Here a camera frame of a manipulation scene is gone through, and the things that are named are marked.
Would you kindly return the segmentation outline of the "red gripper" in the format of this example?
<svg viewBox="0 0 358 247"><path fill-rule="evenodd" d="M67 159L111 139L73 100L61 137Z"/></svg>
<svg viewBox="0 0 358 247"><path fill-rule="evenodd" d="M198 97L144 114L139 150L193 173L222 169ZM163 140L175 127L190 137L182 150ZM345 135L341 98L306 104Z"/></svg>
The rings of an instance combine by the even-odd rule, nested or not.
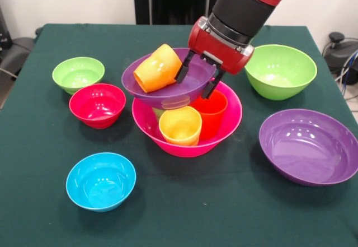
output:
<svg viewBox="0 0 358 247"><path fill-rule="evenodd" d="M190 50L175 76L177 83L182 83L185 79L189 71L189 64L195 53L200 56L204 55L221 66L221 68L216 69L217 74L215 77L205 86L201 94L202 99L208 99L211 96L225 71L230 74L240 72L249 62L255 50L251 45L235 45L224 40L209 26L208 18L205 16L200 17L193 25L189 35L188 47Z"/></svg>

